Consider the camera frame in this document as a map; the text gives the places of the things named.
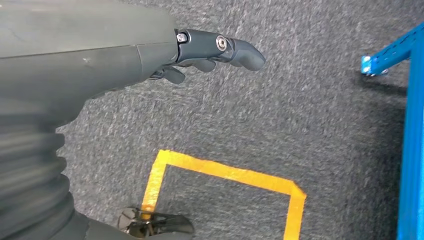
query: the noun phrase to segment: robotic hand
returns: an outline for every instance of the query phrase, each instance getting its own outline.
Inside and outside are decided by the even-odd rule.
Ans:
[[[90,98],[147,79],[181,83],[175,67],[265,64],[245,41],[177,29],[165,11],[122,3],[0,0],[0,240],[192,237],[182,216],[144,221],[126,210],[135,214],[121,216],[120,231],[78,213],[61,174],[66,160],[56,153],[65,144],[56,128]]]
[[[178,57],[175,63],[155,72],[150,78],[165,78],[174,84],[184,81],[185,75],[172,66],[194,66],[204,73],[211,72],[216,62],[230,63],[258,71],[265,64],[264,56],[250,43],[225,37],[214,32],[183,29],[176,31]]]

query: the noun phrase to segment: yellow tape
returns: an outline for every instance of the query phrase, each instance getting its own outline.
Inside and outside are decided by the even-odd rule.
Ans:
[[[293,181],[252,170],[227,166],[214,161],[196,159],[192,156],[169,150],[160,150],[151,168],[141,204],[142,210],[154,212],[167,165],[290,195],[283,239],[299,239],[306,194]]]

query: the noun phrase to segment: blue metal shelf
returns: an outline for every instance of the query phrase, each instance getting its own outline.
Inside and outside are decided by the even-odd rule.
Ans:
[[[380,75],[410,58],[397,240],[424,240],[424,22],[373,56],[363,56],[361,72]]]

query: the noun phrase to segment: floor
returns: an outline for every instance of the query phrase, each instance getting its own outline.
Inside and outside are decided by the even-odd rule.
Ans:
[[[307,194],[300,239],[395,239],[408,63],[359,73],[424,21],[423,0],[127,0],[181,28],[254,44],[258,72],[186,69],[86,103],[62,127],[76,207],[115,225],[139,206],[160,149],[290,179]],[[169,168],[157,210],[184,214],[196,240],[281,240],[288,196]]]

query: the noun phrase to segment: blue shelf frame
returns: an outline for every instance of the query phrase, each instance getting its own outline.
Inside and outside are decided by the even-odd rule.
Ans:
[[[424,240],[424,22],[372,56],[361,72],[378,76],[410,59],[400,177],[397,240]]]

